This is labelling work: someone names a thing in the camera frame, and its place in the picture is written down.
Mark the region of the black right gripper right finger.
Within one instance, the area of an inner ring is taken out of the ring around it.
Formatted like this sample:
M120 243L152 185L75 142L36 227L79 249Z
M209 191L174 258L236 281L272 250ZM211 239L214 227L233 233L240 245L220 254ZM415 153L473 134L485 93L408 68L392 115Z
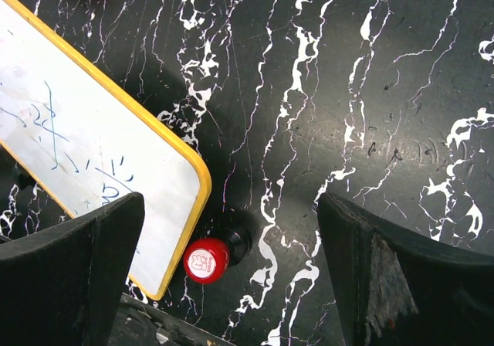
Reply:
M327 192L317 220L348 345L491 345L493 258Z

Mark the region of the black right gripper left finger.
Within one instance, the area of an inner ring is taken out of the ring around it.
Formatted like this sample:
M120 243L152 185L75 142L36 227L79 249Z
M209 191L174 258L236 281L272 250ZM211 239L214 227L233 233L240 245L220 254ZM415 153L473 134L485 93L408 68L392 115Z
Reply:
M105 345L144 224L131 192L1 245L3 345Z

